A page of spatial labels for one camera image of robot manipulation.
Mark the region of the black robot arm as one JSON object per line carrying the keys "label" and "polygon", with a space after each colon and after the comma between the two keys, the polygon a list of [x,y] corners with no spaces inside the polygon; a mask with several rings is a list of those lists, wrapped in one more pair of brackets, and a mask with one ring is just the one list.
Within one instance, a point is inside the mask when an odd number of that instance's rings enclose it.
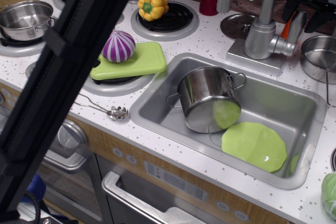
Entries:
{"label": "black robot arm", "polygon": [[128,0],[69,0],[1,134],[1,221],[17,206]]}

